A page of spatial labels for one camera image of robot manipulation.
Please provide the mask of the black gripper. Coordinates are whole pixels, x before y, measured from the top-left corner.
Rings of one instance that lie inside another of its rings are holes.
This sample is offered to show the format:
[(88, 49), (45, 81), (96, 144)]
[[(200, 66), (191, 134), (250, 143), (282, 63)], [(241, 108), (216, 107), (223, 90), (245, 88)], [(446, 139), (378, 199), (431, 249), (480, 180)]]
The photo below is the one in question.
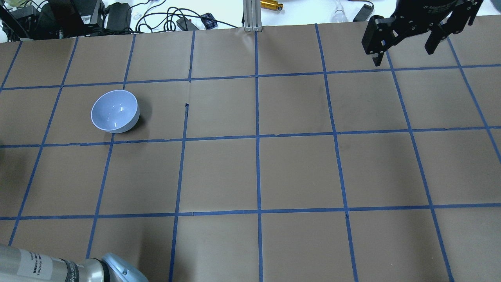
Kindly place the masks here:
[(416, 29), (433, 27), (425, 50), (434, 54), (438, 44), (450, 34), (459, 34), (466, 25), (474, 23), (482, 3), (483, 0), (398, 0), (391, 17), (374, 15), (369, 19), (361, 41), (363, 50), (379, 67), (390, 47), (413, 36)]

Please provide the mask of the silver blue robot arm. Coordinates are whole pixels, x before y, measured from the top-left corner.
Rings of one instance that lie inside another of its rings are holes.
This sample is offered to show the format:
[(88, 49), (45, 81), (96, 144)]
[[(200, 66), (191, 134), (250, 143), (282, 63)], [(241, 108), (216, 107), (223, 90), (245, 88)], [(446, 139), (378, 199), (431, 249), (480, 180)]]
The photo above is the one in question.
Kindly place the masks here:
[[(472, 25), (481, 0), (399, 0), (389, 18), (374, 15), (362, 38), (363, 50), (380, 66), (384, 53), (408, 37), (431, 32), (425, 43), (428, 54), (450, 34)], [(103, 94), (94, 103), (91, 121), (110, 133), (130, 130), (139, 120), (137, 98), (126, 90)], [(2, 282), (146, 282), (141, 271), (107, 253), (77, 264), (7, 245), (1, 245)]]

